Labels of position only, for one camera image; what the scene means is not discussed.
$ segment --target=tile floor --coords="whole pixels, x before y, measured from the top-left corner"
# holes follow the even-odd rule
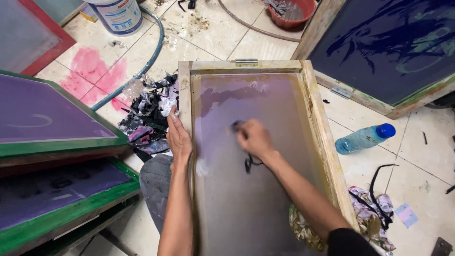
[[[224,3],[239,18],[261,29],[293,38],[302,34],[277,28],[268,18],[261,0],[225,0]],[[143,5],[161,18],[166,29],[164,46],[148,71],[153,79],[162,78],[166,71],[175,73],[177,62],[182,60],[288,60],[297,46],[295,42],[265,36],[242,26],[226,14],[216,0],[199,0],[197,8],[187,12],[174,0],[147,0]],[[86,105],[93,106],[134,76],[152,55],[159,29],[151,17],[145,15],[145,18],[139,32],[117,38],[106,32],[100,21],[92,23],[76,16],[64,29],[77,43],[37,77],[59,83]],[[112,40],[121,40],[126,47],[113,48],[108,45]],[[445,190],[455,184],[454,113],[448,109],[423,107],[398,120],[389,120],[322,86],[320,93],[330,102],[324,106],[334,138],[385,122],[396,127],[397,134],[380,146],[339,156],[348,185],[366,189],[378,166],[399,165],[382,169],[374,188],[377,195],[389,194],[395,208],[408,203],[419,218],[408,229],[398,218],[390,226],[389,236],[397,247],[394,254],[430,255],[438,236],[455,245],[455,192],[445,194]],[[121,108],[128,108],[129,102],[121,94],[97,112],[117,124],[126,114]],[[120,159],[136,171],[142,166],[132,152],[124,153]],[[110,229],[138,255],[156,255],[159,234],[144,201]],[[81,255],[124,254],[97,236],[89,245],[84,243],[66,254]]]

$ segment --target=water hose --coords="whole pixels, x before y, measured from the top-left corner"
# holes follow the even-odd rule
[[[235,19],[236,21],[238,21],[240,24],[244,25],[245,27],[247,28],[250,28],[256,32],[259,32],[261,34],[264,34],[264,35],[267,35],[267,36],[271,36],[271,37],[275,37],[275,38],[278,38],[278,39],[283,39],[283,40],[286,40],[286,41],[291,41],[291,42],[297,42],[299,43],[300,40],[299,39],[295,39],[295,38],[292,38],[292,37],[287,37],[287,36],[280,36],[280,35],[277,35],[277,34],[273,34],[273,33],[270,33],[270,32],[267,32],[267,31],[264,31],[262,29],[259,29],[259,28],[256,28],[246,22],[244,22],[243,20],[239,19],[237,16],[235,16],[224,4],[223,2],[221,2],[221,0],[218,0],[218,3],[221,5],[221,7],[227,12],[227,14],[229,14],[229,16],[231,16],[233,19]]]
[[[153,19],[155,19],[155,21],[157,22],[158,26],[160,27],[160,40],[158,41],[157,48],[155,49],[155,52],[151,56],[150,60],[147,61],[145,66],[132,79],[141,78],[142,75],[145,74],[150,69],[150,67],[153,65],[155,60],[158,58],[158,55],[160,54],[161,48],[163,47],[163,40],[164,40],[164,27],[163,27],[163,24],[161,23],[160,19],[154,13],[149,11],[147,8],[139,6],[139,9],[141,9],[141,11],[143,11],[144,13],[150,15]],[[100,102],[95,104],[90,109],[93,110],[93,111],[96,111],[96,110],[100,109],[102,106],[104,106],[106,103],[111,101],[113,98],[117,97],[123,91],[125,86],[128,85],[128,83],[129,83],[129,80],[124,85],[122,85],[118,89],[116,89],[113,93],[107,95],[104,99],[102,99]]]

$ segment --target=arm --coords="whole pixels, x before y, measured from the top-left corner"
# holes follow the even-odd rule
[[[341,213],[273,148],[268,130],[256,119],[237,127],[240,146],[267,165],[314,231],[327,241],[329,232],[351,228]]]
[[[193,254],[193,220],[187,171],[192,144],[190,135],[175,115],[175,110],[176,107],[172,107],[167,117],[169,132],[166,138],[174,155],[174,161],[171,164],[171,184],[158,245],[158,256],[192,256]]]

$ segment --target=red frame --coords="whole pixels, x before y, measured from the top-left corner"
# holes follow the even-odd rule
[[[29,12],[36,16],[46,27],[50,29],[58,38],[60,38],[60,43],[54,46],[52,49],[48,50],[45,54],[41,55],[36,61],[30,64],[26,69],[24,69],[21,74],[34,76],[41,69],[46,67],[54,59],[56,59],[60,54],[68,50],[73,46],[76,41],[64,31],[55,21],[52,20],[49,15],[47,15],[43,9],[41,9],[34,1],[30,0],[17,0],[21,3]]]

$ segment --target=blue bottle cap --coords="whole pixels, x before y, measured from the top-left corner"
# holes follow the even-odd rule
[[[390,123],[383,123],[376,127],[376,133],[381,138],[390,138],[395,135],[395,127]]]

